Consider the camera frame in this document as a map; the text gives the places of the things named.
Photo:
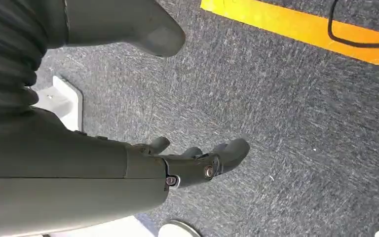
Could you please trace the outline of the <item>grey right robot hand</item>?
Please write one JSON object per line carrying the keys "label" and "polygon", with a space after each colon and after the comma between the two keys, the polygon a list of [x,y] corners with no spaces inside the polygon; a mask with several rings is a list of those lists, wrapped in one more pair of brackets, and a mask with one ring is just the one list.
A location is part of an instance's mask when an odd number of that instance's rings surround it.
{"label": "grey right robot hand", "polygon": [[235,169],[242,138],[204,154],[164,155],[169,140],[131,145],[70,131],[36,107],[31,89],[48,49],[131,44],[170,57],[183,47],[180,25],[154,0],[0,0],[0,237],[78,229],[145,212],[170,187]]}

